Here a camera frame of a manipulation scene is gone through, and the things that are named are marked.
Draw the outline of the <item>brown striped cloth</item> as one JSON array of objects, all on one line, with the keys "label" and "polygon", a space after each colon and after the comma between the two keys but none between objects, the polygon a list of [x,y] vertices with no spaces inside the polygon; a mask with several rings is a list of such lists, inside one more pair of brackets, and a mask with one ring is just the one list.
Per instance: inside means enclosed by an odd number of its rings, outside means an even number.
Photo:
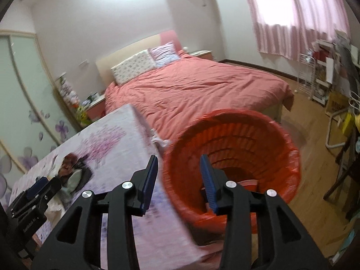
[{"label": "brown striped cloth", "polygon": [[74,193],[83,189],[93,176],[92,170],[87,166],[87,159],[88,154],[83,157],[78,157],[73,153],[69,153],[64,157],[61,167],[57,173],[57,178],[60,179],[62,186],[66,184],[67,180],[75,170],[80,169],[82,171],[82,178]]}]

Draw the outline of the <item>green sock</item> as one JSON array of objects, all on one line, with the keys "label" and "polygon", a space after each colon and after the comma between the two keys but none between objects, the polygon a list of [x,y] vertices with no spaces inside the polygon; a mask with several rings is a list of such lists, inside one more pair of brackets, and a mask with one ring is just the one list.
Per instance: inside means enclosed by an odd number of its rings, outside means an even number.
[{"label": "green sock", "polygon": [[60,190],[61,192],[60,195],[65,202],[69,202],[71,200],[72,194],[79,185],[81,178],[82,178],[82,171],[80,169],[77,169],[67,180],[66,184],[62,186],[62,189]]}]

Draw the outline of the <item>orange laundry basket bin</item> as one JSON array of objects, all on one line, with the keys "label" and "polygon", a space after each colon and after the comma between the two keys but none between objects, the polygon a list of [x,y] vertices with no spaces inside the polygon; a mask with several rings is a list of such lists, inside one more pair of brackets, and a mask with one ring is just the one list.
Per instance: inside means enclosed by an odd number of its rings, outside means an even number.
[{"label": "orange laundry basket bin", "polygon": [[188,225],[224,233],[225,216],[205,203],[200,157],[235,182],[257,181],[251,188],[274,189],[286,203],[301,181],[300,152],[290,135],[270,117],[253,110],[224,109],[203,115],[183,129],[166,150],[162,182],[179,217]]}]

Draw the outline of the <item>floral purple table sheet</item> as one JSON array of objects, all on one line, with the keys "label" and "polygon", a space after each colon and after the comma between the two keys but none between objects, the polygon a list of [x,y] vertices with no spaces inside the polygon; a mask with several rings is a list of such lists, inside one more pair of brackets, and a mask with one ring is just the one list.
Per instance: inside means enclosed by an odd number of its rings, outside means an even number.
[{"label": "floral purple table sheet", "polygon": [[[94,193],[113,190],[146,167],[151,155],[159,156],[145,119],[127,104],[96,121],[50,152],[12,187],[10,201],[28,189],[37,177],[53,177],[64,156],[87,156],[92,178],[84,189]],[[197,246],[168,200],[160,180],[151,205],[142,218],[133,218],[134,237],[141,269],[215,269],[215,256]]]}]

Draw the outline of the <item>floral sliding wardrobe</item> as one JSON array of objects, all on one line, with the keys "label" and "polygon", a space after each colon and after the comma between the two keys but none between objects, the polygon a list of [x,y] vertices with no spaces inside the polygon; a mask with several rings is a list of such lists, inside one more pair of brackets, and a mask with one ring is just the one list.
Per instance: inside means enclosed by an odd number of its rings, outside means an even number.
[{"label": "floral sliding wardrobe", "polygon": [[1,205],[16,181],[78,130],[36,37],[1,34]]}]

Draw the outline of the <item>pink left nightstand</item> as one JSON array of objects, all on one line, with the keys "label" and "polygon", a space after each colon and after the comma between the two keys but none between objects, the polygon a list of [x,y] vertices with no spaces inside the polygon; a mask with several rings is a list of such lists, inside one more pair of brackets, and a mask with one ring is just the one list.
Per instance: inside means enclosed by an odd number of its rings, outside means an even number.
[{"label": "pink left nightstand", "polygon": [[106,115],[106,97],[101,95],[86,108],[87,116],[92,122],[99,120]]}]

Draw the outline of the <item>pink bed with duvet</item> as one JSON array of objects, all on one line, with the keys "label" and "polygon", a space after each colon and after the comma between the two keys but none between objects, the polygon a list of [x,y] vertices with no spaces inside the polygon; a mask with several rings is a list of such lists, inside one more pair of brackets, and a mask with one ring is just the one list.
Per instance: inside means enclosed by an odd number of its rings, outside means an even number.
[{"label": "pink bed with duvet", "polygon": [[294,101],[289,84],[271,73],[184,52],[179,60],[123,85],[112,82],[105,95],[107,113],[130,104],[167,140],[174,140],[192,121],[215,110],[263,112],[278,104],[291,110]]}]

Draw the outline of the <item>plush toy tower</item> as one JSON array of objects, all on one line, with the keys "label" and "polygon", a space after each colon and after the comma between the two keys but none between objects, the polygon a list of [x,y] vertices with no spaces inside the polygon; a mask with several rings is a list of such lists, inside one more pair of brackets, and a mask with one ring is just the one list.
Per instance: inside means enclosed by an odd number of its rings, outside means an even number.
[{"label": "plush toy tower", "polygon": [[66,73],[64,72],[58,79],[59,93],[68,106],[80,127],[89,126],[92,121],[86,113],[85,107],[81,104],[80,98],[73,89],[71,83],[66,79]]}]

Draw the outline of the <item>beige pink headboard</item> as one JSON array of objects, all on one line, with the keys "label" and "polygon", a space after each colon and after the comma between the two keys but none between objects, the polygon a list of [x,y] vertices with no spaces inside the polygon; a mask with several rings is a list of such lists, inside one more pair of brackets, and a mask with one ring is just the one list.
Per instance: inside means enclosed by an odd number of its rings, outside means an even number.
[{"label": "beige pink headboard", "polygon": [[160,34],[153,35],[151,37],[144,38],[143,40],[132,43],[124,48],[113,52],[112,54],[105,56],[96,61],[96,67],[99,72],[99,76],[103,81],[104,86],[107,88],[115,79],[111,68],[133,56],[134,54],[143,51],[145,49],[158,47],[172,41],[175,44],[177,52],[182,50],[181,43],[174,30],[161,32]]}]

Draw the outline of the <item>floral white pillow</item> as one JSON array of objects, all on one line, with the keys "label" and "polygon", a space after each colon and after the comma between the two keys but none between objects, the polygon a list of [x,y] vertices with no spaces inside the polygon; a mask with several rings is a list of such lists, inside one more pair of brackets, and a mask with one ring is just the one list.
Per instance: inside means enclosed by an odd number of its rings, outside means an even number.
[{"label": "floral white pillow", "polygon": [[148,50],[143,50],[113,66],[111,72],[116,84],[121,86],[137,76],[154,69],[156,69],[156,62]]}]

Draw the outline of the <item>right nightstand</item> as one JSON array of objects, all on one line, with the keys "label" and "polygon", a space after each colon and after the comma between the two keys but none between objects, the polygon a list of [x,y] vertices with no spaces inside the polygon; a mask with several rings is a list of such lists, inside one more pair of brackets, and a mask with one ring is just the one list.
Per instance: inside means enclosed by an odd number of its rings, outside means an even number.
[{"label": "right nightstand", "polygon": [[201,58],[201,59],[206,59],[206,60],[214,59],[214,57],[212,55],[212,51],[199,50],[199,51],[191,52],[190,55]]}]

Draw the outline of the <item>striped pink pillow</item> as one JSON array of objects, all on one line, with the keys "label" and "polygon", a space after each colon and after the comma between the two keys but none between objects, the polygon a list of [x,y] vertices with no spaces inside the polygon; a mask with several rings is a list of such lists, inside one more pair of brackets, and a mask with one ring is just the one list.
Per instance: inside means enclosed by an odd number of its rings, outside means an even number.
[{"label": "striped pink pillow", "polygon": [[180,59],[173,41],[151,48],[149,49],[149,53],[155,61],[157,68],[162,68]]}]

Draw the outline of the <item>pink curtain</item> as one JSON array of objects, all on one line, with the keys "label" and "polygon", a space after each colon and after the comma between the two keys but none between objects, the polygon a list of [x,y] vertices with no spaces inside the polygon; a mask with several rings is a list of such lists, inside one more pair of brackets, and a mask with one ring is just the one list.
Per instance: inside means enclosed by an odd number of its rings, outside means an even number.
[{"label": "pink curtain", "polygon": [[334,41],[337,32],[350,37],[343,0],[247,0],[260,53],[296,60],[298,54],[322,39]]}]

